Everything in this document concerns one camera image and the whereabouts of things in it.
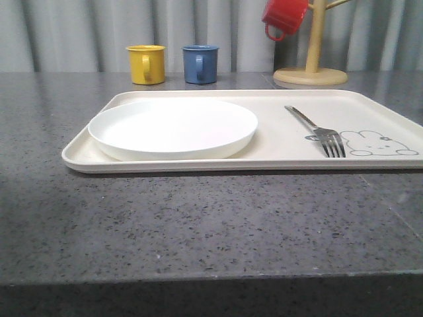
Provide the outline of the white round plate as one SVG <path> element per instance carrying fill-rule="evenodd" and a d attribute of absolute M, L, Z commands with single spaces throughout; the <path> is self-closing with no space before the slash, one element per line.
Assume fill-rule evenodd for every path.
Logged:
<path fill-rule="evenodd" d="M 88 125 L 115 159 L 224 159 L 245 148 L 258 127 L 250 110 L 200 98 L 136 101 L 105 110 Z"/>

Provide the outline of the silver fork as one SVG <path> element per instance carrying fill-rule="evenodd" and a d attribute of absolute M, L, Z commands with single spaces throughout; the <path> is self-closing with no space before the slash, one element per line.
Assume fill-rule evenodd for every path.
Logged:
<path fill-rule="evenodd" d="M 337 131 L 319 127 L 305 114 L 293 106 L 284 106 L 284 108 L 296 116 L 315 134 L 321 144 L 321 147 L 323 148 L 325 155 L 328 158 L 346 158 L 344 144 L 340 134 Z"/>

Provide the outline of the cream rabbit serving tray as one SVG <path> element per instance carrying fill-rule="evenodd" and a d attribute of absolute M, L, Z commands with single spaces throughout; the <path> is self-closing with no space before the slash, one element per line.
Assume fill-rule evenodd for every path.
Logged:
<path fill-rule="evenodd" d="M 211 160 L 118 161 L 104 154 L 87 129 L 62 151 L 64 163 L 90 174 L 214 170 L 342 170 L 422 168 L 422 127 L 356 92 L 347 90 L 170 90 L 117 94 L 106 105 L 179 98 L 214 99 L 253 111 L 258 130 L 229 158 Z M 343 138 L 345 158 L 327 158 L 319 142 L 292 114 L 293 106 L 317 125 Z"/>

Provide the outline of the blue mug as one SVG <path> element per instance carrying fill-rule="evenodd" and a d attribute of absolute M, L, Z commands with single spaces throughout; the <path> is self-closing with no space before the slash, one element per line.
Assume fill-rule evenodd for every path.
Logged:
<path fill-rule="evenodd" d="M 182 48 L 184 80 L 186 83 L 206 85 L 217 81 L 217 46 L 189 45 Z"/>

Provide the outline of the yellow mug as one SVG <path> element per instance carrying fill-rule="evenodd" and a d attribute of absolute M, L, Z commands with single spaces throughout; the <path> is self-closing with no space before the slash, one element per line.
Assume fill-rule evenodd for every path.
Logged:
<path fill-rule="evenodd" d="M 165 47 L 158 45 L 128 46 L 132 83 L 156 85 L 165 81 Z"/>

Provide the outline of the wooden mug tree stand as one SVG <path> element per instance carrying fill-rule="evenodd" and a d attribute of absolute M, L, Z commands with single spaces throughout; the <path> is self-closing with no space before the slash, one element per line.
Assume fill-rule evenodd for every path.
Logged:
<path fill-rule="evenodd" d="M 305 67 L 287 67 L 276 70 L 273 74 L 273 79 L 277 85 L 281 86 L 282 83 L 289 83 L 327 86 L 347 82 L 348 76 L 344 71 L 319 66 L 326 11 L 347 2 L 348 0 L 328 3 L 321 0 L 308 4 L 309 9 L 313 11 L 313 20 Z"/>

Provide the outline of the red mug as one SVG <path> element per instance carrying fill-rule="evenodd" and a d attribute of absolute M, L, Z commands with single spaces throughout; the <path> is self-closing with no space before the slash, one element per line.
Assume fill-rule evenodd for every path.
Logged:
<path fill-rule="evenodd" d="M 269 0 L 267 1 L 262 15 L 267 37 L 275 42 L 282 41 L 286 35 L 297 32 L 307 9 L 309 2 L 306 0 Z M 270 26 L 282 32 L 281 36 L 270 34 Z"/>

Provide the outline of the grey curtain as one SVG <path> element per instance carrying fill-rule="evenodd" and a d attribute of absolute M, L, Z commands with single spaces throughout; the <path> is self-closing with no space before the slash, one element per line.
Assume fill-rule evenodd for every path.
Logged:
<path fill-rule="evenodd" d="M 305 64 L 312 16 L 281 42 L 264 32 L 263 1 L 2 1 L 3 72 L 126 72 L 126 48 L 166 48 L 169 72 L 182 47 L 219 48 L 221 72 Z M 422 68 L 421 1 L 349 1 L 329 9 L 320 64 L 345 71 Z"/>

